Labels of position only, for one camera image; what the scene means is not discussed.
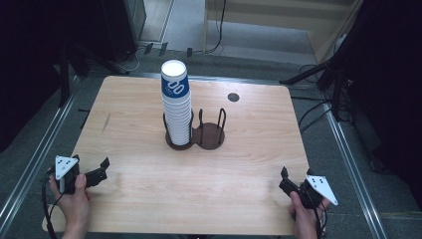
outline blue and white cup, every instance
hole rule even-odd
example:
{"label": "blue and white cup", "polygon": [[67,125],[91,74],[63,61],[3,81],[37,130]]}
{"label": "blue and white cup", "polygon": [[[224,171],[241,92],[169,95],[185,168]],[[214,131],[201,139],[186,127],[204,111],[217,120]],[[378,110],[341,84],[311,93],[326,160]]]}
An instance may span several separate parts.
{"label": "blue and white cup", "polygon": [[167,130],[171,141],[184,145],[190,140],[191,93],[186,66],[176,60],[161,66],[161,91]]}

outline person's right hand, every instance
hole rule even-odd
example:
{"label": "person's right hand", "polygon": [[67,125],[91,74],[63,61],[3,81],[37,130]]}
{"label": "person's right hand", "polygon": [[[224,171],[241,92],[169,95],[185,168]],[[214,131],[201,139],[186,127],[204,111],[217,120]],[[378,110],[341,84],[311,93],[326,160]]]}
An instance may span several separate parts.
{"label": "person's right hand", "polygon": [[[292,206],[289,209],[289,214],[294,215],[296,213],[296,221],[294,225],[294,234],[298,239],[313,239],[317,238],[317,219],[315,212],[312,209],[306,209],[302,205],[301,199],[296,192],[291,192],[290,197],[292,200]],[[324,208],[328,208],[329,201],[324,198],[321,203]],[[319,218],[321,217],[321,211],[318,211]]]}
{"label": "person's right hand", "polygon": [[[89,204],[91,197],[85,191],[86,185],[86,176],[79,174],[75,181],[75,193],[73,195],[64,194],[58,202],[66,217],[66,229],[63,238],[85,238],[87,234],[91,221]],[[50,176],[50,188],[57,200],[61,194],[54,176]]]}

